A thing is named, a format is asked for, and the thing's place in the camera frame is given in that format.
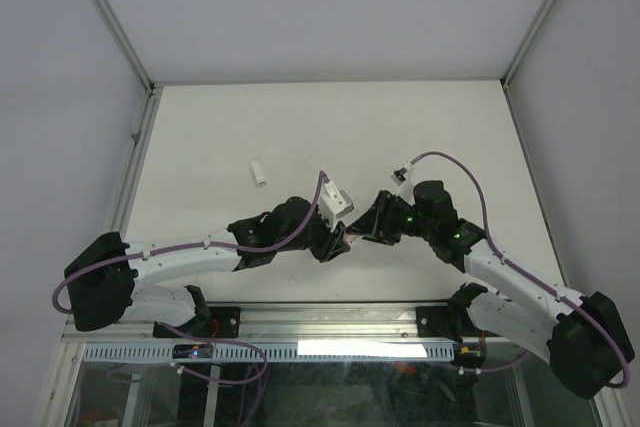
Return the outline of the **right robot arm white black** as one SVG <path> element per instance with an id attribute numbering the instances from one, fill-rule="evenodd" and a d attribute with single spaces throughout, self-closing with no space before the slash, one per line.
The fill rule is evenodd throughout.
<path id="1" fill-rule="evenodd" d="M 483 228 L 458 216 L 442 182 L 417 184 L 413 198 L 408 203 L 382 191 L 347 231 L 389 246 L 420 238 L 441 262 L 471 276 L 428 316 L 431 332 L 455 342 L 474 329 L 504 337 L 546 362 L 583 399 L 628 375 L 635 352 L 610 298 L 587 296 L 518 266 Z"/>

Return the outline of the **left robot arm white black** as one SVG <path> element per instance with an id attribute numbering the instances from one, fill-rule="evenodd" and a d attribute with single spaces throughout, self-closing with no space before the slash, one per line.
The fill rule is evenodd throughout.
<path id="1" fill-rule="evenodd" d="M 108 232 L 66 267 L 57 289 L 67 291 L 66 311 L 80 332 L 119 321 L 153 321 L 202 337 L 212 326 L 202 289 L 171 287 L 169 281 L 262 267 L 288 251 L 307 250 L 328 262 L 350 249 L 342 219 L 352 209 L 344 192 L 315 202 L 291 197 L 186 244 L 134 245 Z"/>

